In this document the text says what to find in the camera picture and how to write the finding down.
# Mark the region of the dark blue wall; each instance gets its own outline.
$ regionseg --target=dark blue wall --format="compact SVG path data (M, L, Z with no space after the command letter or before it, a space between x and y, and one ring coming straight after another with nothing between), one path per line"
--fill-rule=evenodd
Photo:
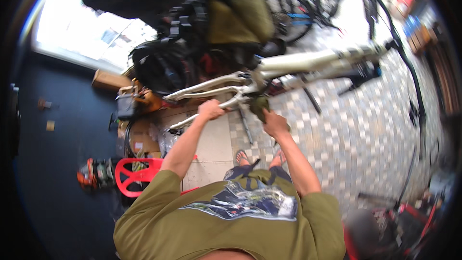
M91 87L93 73L32 54L16 84L22 116L18 189L33 228L54 259L116 259L116 195L89 196L76 178L88 158L115 156L116 129L107 130L115 93ZM52 108L39 110L40 97L51 101ZM47 120L55 121L55 131L46 131Z

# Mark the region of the shorts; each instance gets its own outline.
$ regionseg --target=shorts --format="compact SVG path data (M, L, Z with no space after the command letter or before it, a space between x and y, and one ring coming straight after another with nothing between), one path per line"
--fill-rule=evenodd
M236 166L230 170L228 170L225 174L225 177L223 179L223 181L226 181L226 180L233 180L235 179L237 176L240 176L240 175L244 175L244 176L247 176L251 171L253 171L255 165L257 165L257 163L259 162L260 159L258 159L253 165L245 165L245 166ZM277 177L281 177L289 182L292 183L292 179L291 177L289 176L289 174L286 173L286 171L284 171L284 169L282 169L282 167L280 166L274 166L274 167L271 167L269 169L269 171L271 172L271 178L273 179L272 181L270 180L270 183L268 183L268 185L271 185L272 182L274 182L274 178L277 176Z

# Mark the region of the hand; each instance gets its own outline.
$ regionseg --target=hand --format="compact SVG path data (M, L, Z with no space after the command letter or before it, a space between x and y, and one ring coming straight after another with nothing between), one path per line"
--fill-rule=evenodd
M219 106L220 102L218 100L210 100L206 101L199 106L198 113L199 117L205 121L209 121L212 119L219 118L220 116L225 114L225 110L223 110Z
M263 124L263 130L276 140L285 134L289 134L287 130L286 118L276 114L274 111L269 112L263 108L263 114L265 115L266 124Z

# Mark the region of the red plastic chair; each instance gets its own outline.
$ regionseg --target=red plastic chair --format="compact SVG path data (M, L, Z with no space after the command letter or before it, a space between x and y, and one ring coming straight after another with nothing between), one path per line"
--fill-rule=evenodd
M127 187L135 182L135 181L140 181L140 182L151 182L154 178L154 176L159 172L160 167L162 165L162 161L164 159L157 159L157 158L124 158L121 159L117 165L115 166L115 182L117 183L117 186L119 190L124 194L125 196L129 198L135 198L141 195L142 191L129 191L127 190ZM133 163L133 162L147 162L149 164L149 167L146 169L142 169L140 171L136 172L131 172L127 170L124 165ZM125 181L120 180L120 174L124 174L125 176L128 176L128 179ZM195 187L186 191L181 192L180 195L184 195L188 192L191 192L199 187Z

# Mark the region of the silver bicycle frame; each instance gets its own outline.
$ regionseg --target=silver bicycle frame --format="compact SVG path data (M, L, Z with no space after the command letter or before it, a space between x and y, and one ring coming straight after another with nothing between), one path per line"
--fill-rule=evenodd
M185 98L208 97L228 92L236 93L230 100L220 104L221 108L233 107L250 100L245 96L250 93L262 92L267 82L290 74L307 73L305 83L319 79L336 78L338 75L351 70L355 63L362 61L378 62L378 59L387 52L384 44L367 44L363 46L351 46L341 50L325 50L321 52L301 52L263 58L254 71L249 72L250 78L245 77L245 72L237 71L226 76L214 78L178 90L173 94L164 96L165 100L179 101ZM243 84L241 86L229 85L229 83ZM227 84L214 90L208 90L217 85ZM191 123L197 114L186 120L170 126L170 129L178 129Z

